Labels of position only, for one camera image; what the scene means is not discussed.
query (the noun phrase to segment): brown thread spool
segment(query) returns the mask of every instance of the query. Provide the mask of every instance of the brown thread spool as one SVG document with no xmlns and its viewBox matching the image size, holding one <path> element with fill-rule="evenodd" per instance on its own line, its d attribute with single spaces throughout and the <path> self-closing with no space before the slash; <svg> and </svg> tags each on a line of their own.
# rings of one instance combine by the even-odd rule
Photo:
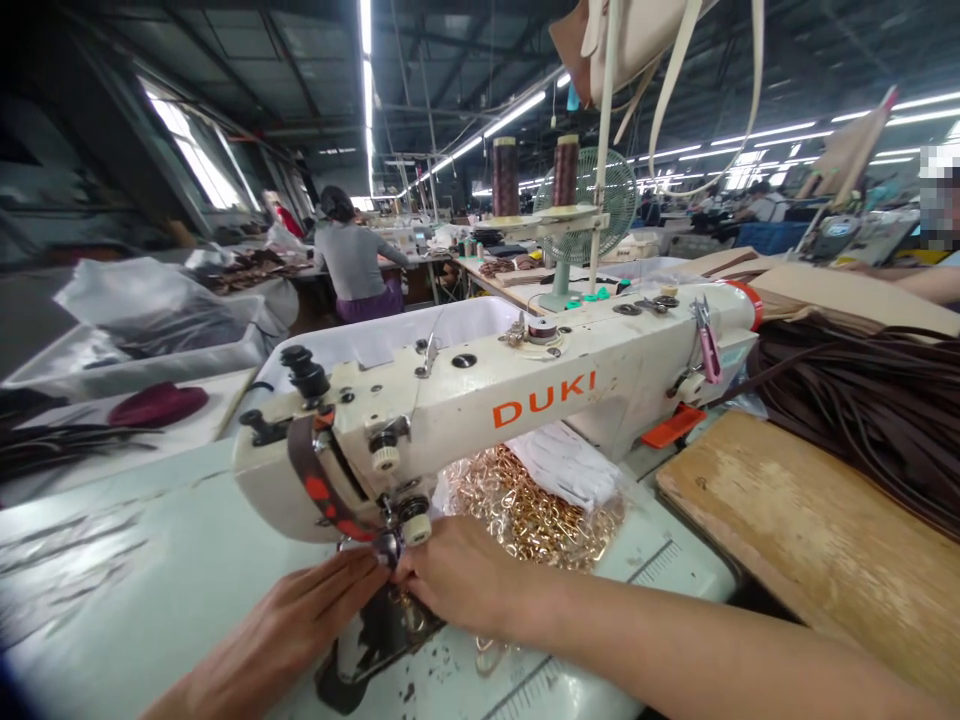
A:
<svg viewBox="0 0 960 720">
<path fill-rule="evenodd" d="M 553 151 L 553 206 L 577 204 L 577 165 L 580 161 L 580 138 L 564 135 Z"/>
<path fill-rule="evenodd" d="M 493 141 L 493 214 L 495 217 L 520 215 L 520 169 L 517 139 Z"/>
</svg>

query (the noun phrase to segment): white bin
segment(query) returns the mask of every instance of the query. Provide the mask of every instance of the white bin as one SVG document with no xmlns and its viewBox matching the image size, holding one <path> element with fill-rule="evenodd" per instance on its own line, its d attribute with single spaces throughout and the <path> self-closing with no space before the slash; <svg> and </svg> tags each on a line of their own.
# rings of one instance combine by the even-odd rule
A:
<svg viewBox="0 0 960 720">
<path fill-rule="evenodd" d="M 247 323 L 246 332 L 235 343 L 70 372 L 70 359 L 88 347 L 98 333 L 88 325 L 77 325 L 4 380 L 3 387 L 33 388 L 80 402 L 137 392 L 159 382 L 186 382 L 257 367 L 276 342 L 264 333 L 279 335 L 266 312 L 265 299 L 248 296 L 223 300 L 238 319 Z"/>
<path fill-rule="evenodd" d="M 269 384 L 273 391 L 265 387 L 251 389 L 240 402 L 225 435 L 237 432 L 237 418 L 246 410 L 259 407 L 275 395 L 296 392 L 287 379 L 290 371 L 280 364 L 280 353 L 286 347 L 302 345 L 329 375 L 334 366 L 351 360 L 366 368 L 393 362 L 394 350 L 429 337 L 431 331 L 440 339 L 441 347 L 502 335 L 519 314 L 513 303 L 482 297 L 290 338 L 274 349 L 256 378 L 256 382 Z"/>
</svg>

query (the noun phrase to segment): green fan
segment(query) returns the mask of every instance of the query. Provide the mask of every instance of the green fan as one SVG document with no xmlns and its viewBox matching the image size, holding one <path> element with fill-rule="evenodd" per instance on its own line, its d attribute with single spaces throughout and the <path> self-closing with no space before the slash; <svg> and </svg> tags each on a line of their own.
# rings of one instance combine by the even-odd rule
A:
<svg viewBox="0 0 960 720">
<path fill-rule="evenodd" d="M 556 168 L 540 183 L 533 201 L 534 213 L 553 205 L 553 175 Z M 597 180 L 597 149 L 583 148 L 577 160 L 577 204 L 593 204 L 593 187 Z M 621 155 L 607 151 L 607 179 L 603 208 L 600 212 L 610 214 L 610 225 L 600 233 L 600 255 L 610 252 L 623 238 L 633 223 L 637 211 L 637 179 L 633 169 Z M 577 230 L 563 235 L 540 239 L 543 251 L 557 261 L 553 290 L 540 298 L 540 306 L 560 312 L 567 303 L 580 300 L 581 293 L 570 292 L 570 266 L 583 265 L 590 261 L 592 231 Z"/>
</svg>

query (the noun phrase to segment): gray shirt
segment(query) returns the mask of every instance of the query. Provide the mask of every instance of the gray shirt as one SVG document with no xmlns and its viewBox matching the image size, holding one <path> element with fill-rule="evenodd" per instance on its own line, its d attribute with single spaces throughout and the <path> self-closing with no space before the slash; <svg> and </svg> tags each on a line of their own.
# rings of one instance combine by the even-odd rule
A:
<svg viewBox="0 0 960 720">
<path fill-rule="evenodd" d="M 314 234 L 313 261 L 330 270 L 333 289 L 340 300 L 364 300 L 386 291 L 377 255 L 401 267 L 410 267 L 410 258 L 375 232 L 354 223 L 332 222 Z"/>
</svg>

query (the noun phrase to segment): brown leather strap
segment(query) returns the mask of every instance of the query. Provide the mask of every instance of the brown leather strap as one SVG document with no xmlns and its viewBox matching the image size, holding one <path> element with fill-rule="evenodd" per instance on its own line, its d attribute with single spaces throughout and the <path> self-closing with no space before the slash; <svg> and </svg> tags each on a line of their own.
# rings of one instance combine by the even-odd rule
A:
<svg viewBox="0 0 960 720">
<path fill-rule="evenodd" d="M 918 337 L 934 342 L 922 342 Z M 860 470 L 960 542 L 960 340 L 911 327 L 851 334 L 819 317 L 771 322 L 747 360 L 770 421 Z"/>
</svg>

